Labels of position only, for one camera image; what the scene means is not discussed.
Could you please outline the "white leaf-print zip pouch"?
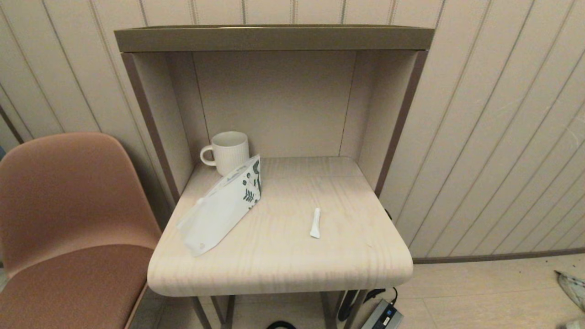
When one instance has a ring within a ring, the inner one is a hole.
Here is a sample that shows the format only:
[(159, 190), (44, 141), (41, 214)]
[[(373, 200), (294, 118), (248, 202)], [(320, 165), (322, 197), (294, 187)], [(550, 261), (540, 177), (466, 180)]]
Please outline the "white leaf-print zip pouch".
[(253, 156), (220, 179), (176, 225), (193, 257), (215, 248), (261, 200), (261, 156)]

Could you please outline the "white ribbed ceramic mug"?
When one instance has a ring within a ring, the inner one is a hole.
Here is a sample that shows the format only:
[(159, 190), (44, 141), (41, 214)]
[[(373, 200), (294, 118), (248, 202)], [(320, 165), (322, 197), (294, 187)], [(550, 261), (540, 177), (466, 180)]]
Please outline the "white ribbed ceramic mug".
[(221, 176), (226, 176), (249, 160), (248, 137), (237, 131), (218, 133), (210, 145), (201, 149), (199, 157), (203, 164), (215, 167)]

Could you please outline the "beige wooden hutch desk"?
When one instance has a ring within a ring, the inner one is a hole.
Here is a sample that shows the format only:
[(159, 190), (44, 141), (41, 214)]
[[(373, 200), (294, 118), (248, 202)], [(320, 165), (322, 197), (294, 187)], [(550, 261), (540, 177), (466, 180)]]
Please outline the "beige wooden hutch desk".
[[(207, 25), (120, 29), (115, 38), (176, 203), (148, 271), (222, 327), (236, 297), (319, 293), (325, 326), (362, 326), (372, 289), (413, 260), (380, 196), (434, 31), (383, 25)], [(261, 156), (262, 197), (218, 246), (190, 255), (178, 221), (219, 181), (199, 159), (240, 131)], [(310, 236), (320, 208), (320, 238)]]

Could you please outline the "silver power adapter box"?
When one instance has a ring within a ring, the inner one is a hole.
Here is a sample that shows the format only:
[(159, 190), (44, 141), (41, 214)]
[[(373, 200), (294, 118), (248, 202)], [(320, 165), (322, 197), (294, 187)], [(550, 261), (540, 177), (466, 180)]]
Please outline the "silver power adapter box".
[(398, 329), (404, 316), (386, 300), (380, 300), (360, 329)]

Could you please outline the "brown upholstered chair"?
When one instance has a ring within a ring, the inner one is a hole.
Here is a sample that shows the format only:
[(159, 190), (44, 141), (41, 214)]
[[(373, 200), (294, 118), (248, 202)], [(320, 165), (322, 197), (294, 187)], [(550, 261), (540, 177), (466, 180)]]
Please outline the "brown upholstered chair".
[(114, 137), (12, 149), (0, 161), (0, 329), (130, 329), (161, 233)]

